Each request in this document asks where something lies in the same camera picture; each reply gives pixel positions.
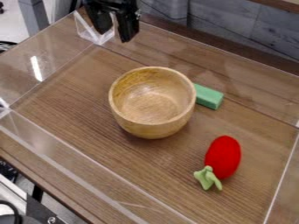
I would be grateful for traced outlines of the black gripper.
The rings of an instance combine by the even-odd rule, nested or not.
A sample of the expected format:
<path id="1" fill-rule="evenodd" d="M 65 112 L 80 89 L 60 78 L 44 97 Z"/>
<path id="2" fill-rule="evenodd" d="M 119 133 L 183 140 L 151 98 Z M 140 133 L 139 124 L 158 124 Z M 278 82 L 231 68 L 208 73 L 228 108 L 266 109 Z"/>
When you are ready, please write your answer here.
<path id="1" fill-rule="evenodd" d="M 104 34 L 112 27 L 109 12 L 117 12 L 117 32 L 123 43 L 139 33 L 139 6 L 136 0 L 83 0 L 96 31 Z"/>

